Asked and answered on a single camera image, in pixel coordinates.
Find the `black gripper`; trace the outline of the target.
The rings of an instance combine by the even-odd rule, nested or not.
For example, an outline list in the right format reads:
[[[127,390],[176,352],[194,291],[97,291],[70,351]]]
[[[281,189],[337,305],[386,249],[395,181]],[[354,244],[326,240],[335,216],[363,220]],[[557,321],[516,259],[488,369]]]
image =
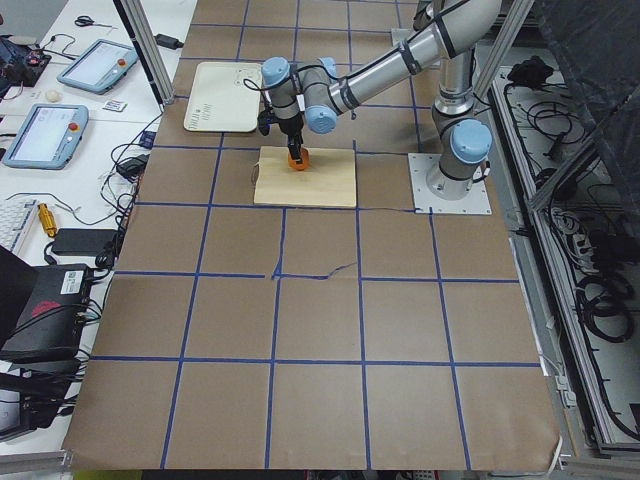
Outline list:
[[[287,135],[287,148],[289,151],[289,157],[295,164],[301,164],[302,160],[302,129],[303,129],[303,116],[301,112],[290,118],[282,118],[274,115],[275,122],[278,124],[281,132]]]

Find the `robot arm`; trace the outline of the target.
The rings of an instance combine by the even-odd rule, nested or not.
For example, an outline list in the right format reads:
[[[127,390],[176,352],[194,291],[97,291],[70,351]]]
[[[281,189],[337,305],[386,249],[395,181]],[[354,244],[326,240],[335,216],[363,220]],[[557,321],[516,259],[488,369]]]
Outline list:
[[[293,63],[283,57],[261,66],[268,93],[257,128],[268,135],[277,125],[287,137],[291,163],[300,167],[308,154],[302,131],[333,131],[339,115],[439,63],[439,90],[433,120],[444,151],[451,151],[454,128],[473,116],[473,62],[477,42],[490,30],[501,10],[498,1],[435,1],[422,28],[359,69],[340,76],[331,57]]]

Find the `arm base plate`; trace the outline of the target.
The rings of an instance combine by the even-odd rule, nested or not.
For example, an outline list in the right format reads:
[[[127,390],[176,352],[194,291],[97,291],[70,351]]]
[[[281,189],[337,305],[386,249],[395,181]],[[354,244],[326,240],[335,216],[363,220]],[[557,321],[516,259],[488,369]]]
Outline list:
[[[440,154],[408,154],[415,212],[491,215],[492,209],[481,168],[476,169],[471,179],[452,180],[441,172],[440,157]]]
[[[438,34],[433,26],[422,31],[393,28],[391,30],[391,45],[396,46],[403,41],[407,41],[410,46],[429,45],[434,48],[440,46]]]

